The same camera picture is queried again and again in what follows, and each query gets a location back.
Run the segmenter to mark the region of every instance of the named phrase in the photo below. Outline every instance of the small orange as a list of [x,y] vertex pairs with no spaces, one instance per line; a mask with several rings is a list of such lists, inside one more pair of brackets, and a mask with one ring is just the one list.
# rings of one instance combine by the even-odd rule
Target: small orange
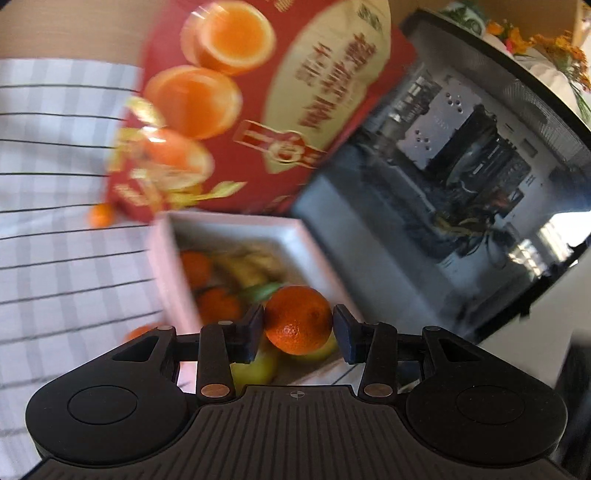
[[192,250],[181,252],[180,257],[189,287],[197,290],[207,285],[212,276],[212,263],[208,257]]
[[110,203],[94,205],[88,213],[92,228],[107,228],[115,223],[115,209]]
[[197,308],[204,325],[221,320],[240,320],[242,317],[240,301],[221,287],[210,288],[199,295]]
[[159,75],[148,82],[146,98],[181,135],[195,140],[215,137],[238,118],[242,94],[230,77],[196,67]]
[[129,341],[133,340],[134,338],[142,336],[146,332],[149,332],[150,330],[153,330],[156,327],[159,327],[160,325],[162,325],[162,324],[161,323],[149,323],[147,325],[142,325],[141,327],[137,327],[136,329],[131,330],[127,335],[125,335],[125,342],[129,342]]
[[331,331],[330,304],[313,288],[283,287],[265,308],[267,338],[285,353],[312,353],[327,342]]
[[143,128],[135,156],[150,161],[146,168],[161,190],[181,190],[203,183],[213,173],[213,157],[201,142],[169,128]]
[[237,75],[265,63],[273,54],[276,40],[271,23],[255,7],[226,0],[191,15],[180,42],[190,63]]

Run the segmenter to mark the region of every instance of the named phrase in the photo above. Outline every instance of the ribbed black surface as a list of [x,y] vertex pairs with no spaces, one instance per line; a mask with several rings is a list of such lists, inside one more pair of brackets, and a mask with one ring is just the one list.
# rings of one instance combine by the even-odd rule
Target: ribbed black surface
[[553,480],[569,477],[547,460],[488,470],[441,458],[406,431],[394,409],[365,404],[352,395],[349,387],[249,387],[238,401],[203,407],[177,443],[143,462],[90,469],[48,460],[26,478]]

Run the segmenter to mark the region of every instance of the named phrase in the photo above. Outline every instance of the beige label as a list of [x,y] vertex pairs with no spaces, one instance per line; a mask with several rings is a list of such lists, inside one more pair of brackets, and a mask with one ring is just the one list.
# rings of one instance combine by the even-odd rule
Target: beige label
[[390,29],[388,0],[343,0],[316,15],[279,65],[262,123],[326,150],[388,61]]

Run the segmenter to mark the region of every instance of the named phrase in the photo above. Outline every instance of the white wall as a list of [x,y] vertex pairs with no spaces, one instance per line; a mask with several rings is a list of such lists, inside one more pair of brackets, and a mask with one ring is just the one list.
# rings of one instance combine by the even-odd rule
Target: white wall
[[480,345],[554,386],[573,333],[591,341],[591,252],[532,306]]

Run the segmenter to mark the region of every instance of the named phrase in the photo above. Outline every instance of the red package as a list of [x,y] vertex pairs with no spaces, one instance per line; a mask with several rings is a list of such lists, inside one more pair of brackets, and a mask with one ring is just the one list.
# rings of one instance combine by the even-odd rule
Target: red package
[[387,0],[170,0],[108,201],[146,222],[189,206],[272,213],[414,59]]

